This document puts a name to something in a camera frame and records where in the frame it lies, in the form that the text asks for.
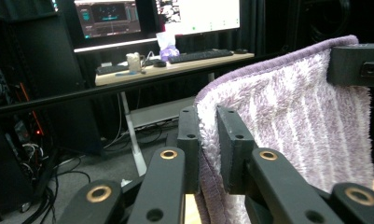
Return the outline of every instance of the black 3d-printed part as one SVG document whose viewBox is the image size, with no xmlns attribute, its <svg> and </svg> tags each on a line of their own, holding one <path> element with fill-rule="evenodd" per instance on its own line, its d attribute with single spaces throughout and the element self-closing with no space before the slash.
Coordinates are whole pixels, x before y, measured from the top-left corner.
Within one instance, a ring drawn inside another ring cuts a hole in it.
<svg viewBox="0 0 374 224">
<path fill-rule="evenodd" d="M 183 223 L 185 154 L 177 147 L 155 151 L 128 223 Z"/>
<path fill-rule="evenodd" d="M 125 205 L 119 183 L 97 180 L 80 189 L 64 209 L 59 223 L 119 223 Z"/>
<path fill-rule="evenodd" d="M 254 149 L 249 172 L 273 223 L 343 223 L 282 153 Z"/>
<path fill-rule="evenodd" d="M 326 79 L 335 85 L 374 87 L 374 44 L 332 48 Z"/>
<path fill-rule="evenodd" d="M 216 115 L 225 191 L 230 194 L 244 194 L 244 167 L 250 159 L 251 151 L 256 147 L 256 142 L 237 112 L 219 106 Z"/>
<path fill-rule="evenodd" d="M 194 106 L 183 108 L 178 120 L 177 147 L 184 150 L 186 154 L 186 194 L 199 191 L 200 136 L 196 108 Z"/>
<path fill-rule="evenodd" d="M 332 189 L 330 205 L 345 223 L 374 224 L 374 191 L 354 183 Z"/>
</svg>

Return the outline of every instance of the wooden desk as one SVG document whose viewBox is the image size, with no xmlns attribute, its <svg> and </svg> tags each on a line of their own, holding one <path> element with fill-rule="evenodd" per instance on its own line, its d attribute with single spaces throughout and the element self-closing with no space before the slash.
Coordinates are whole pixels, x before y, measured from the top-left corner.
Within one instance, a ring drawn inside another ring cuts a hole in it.
<svg viewBox="0 0 374 224">
<path fill-rule="evenodd" d="M 123 71 L 119 73 L 96 76 L 96 86 L 128 81 L 141 81 L 141 83 L 144 83 L 149 82 L 149 80 L 154 77 L 166 77 L 166 79 L 171 79 L 177 77 L 177 75 L 180 74 L 190 74 L 194 71 L 200 72 L 204 68 L 206 68 L 207 71 L 210 71 L 211 69 L 215 69 L 220 64 L 232 64 L 251 58 L 254 58 L 254 54 L 247 53 L 234 54 L 228 57 L 199 60 L 188 63 L 167 63 L 167 66 L 162 68 L 157 68 L 151 65 L 145 68 L 146 74 L 128 75 L 129 71 Z M 213 71 L 210 71 L 208 76 L 210 81 L 214 80 L 215 78 Z M 125 118 L 128 124 L 128 130 L 132 141 L 132 154 L 136 163 L 138 174 L 139 176 L 141 176 L 146 172 L 146 165 L 141 150 L 138 146 L 134 128 L 142 125 L 147 125 L 148 123 L 155 123 L 165 119 L 176 118 L 178 117 L 178 114 L 182 108 L 193 104 L 194 98 L 190 97 L 175 102 L 153 105 L 147 108 L 130 111 L 125 91 L 122 91 L 120 94 L 122 97 L 123 108 L 125 110 Z"/>
<path fill-rule="evenodd" d="M 116 77 L 115 73 L 108 74 L 108 75 L 101 75 L 96 76 L 96 86 L 103 86 L 106 84 L 111 83 L 119 83 L 129 80 L 137 80 L 137 79 L 145 79 L 148 77 L 158 77 L 163 76 L 169 73 L 174 72 L 186 72 L 186 71 L 193 71 L 203 67 L 213 67 L 214 65 L 221 64 L 221 63 L 232 63 L 237 62 L 244 59 L 253 58 L 254 54 L 246 53 L 246 54 L 234 54 L 228 57 L 221 57 L 221 58 L 214 58 L 214 59 L 206 59 L 206 60 L 199 60 L 194 62 L 188 63 L 175 63 L 170 64 L 167 63 L 166 67 L 157 68 L 154 66 L 148 66 L 146 70 L 146 74 L 136 74 L 136 75 L 126 75 L 129 71 L 120 72 L 120 74 L 125 74 L 125 76 Z"/>
</svg>

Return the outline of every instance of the brass insert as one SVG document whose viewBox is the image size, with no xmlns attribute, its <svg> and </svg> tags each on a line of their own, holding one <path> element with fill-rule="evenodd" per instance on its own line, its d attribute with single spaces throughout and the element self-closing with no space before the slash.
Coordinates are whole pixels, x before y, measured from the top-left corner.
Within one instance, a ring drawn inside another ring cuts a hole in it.
<svg viewBox="0 0 374 224">
<path fill-rule="evenodd" d="M 111 189 L 106 185 L 96 186 L 87 194 L 87 200 L 91 203 L 100 203 L 111 195 Z"/>
<path fill-rule="evenodd" d="M 259 156 L 268 161 L 277 160 L 277 155 L 271 151 L 261 151 L 259 152 Z"/>
<path fill-rule="evenodd" d="M 344 192 L 346 193 L 347 197 L 357 203 L 361 203 L 362 205 L 366 206 L 374 205 L 374 197 L 369 192 L 358 188 L 347 188 L 344 190 Z"/>
<path fill-rule="evenodd" d="M 160 153 L 160 156 L 165 160 L 172 160 L 177 157 L 177 152 L 174 150 L 164 150 Z"/>
</svg>

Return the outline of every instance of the fuzzy towel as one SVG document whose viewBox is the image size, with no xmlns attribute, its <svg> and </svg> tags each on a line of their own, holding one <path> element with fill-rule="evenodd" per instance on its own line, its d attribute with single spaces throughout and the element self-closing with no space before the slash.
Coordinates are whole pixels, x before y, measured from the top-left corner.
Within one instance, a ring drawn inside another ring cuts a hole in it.
<svg viewBox="0 0 374 224">
<path fill-rule="evenodd" d="M 201 90 L 195 101 L 201 192 L 195 198 L 203 223 L 250 222 L 244 196 L 228 195 L 222 186 L 217 105 L 237 111 L 257 145 L 282 152 L 311 185 L 327 192 L 339 182 L 372 187 L 368 88 L 326 82 L 330 49 L 357 43 L 352 35 L 330 39 L 230 72 Z"/>
</svg>

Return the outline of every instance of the computer monitor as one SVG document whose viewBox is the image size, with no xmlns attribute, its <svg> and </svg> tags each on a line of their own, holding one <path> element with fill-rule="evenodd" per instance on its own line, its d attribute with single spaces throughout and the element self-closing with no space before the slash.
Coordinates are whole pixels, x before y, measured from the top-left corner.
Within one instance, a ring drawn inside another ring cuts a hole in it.
<svg viewBox="0 0 374 224">
<path fill-rule="evenodd" d="M 141 32 L 134 0 L 76 0 L 85 38 Z"/>
<path fill-rule="evenodd" d="M 156 41 L 155 0 L 52 0 L 75 52 Z"/>
<path fill-rule="evenodd" d="M 240 27 L 240 0 L 156 0 L 161 31 L 191 35 Z"/>
</svg>

